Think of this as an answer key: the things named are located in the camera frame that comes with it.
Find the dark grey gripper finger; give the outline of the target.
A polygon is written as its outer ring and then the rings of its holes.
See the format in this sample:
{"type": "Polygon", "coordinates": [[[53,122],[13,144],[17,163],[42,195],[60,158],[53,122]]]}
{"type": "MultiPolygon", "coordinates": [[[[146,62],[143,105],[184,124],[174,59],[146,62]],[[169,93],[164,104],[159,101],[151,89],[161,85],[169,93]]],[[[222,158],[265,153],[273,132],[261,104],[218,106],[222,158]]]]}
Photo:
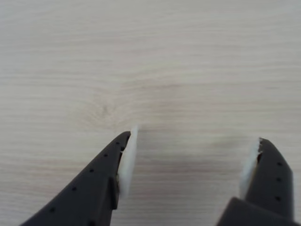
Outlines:
{"type": "Polygon", "coordinates": [[[108,226],[128,196],[137,154],[138,126],[115,137],[24,226],[108,226]]]}
{"type": "Polygon", "coordinates": [[[294,220],[293,171],[269,140],[260,137],[252,146],[241,171],[239,197],[294,220]]]}

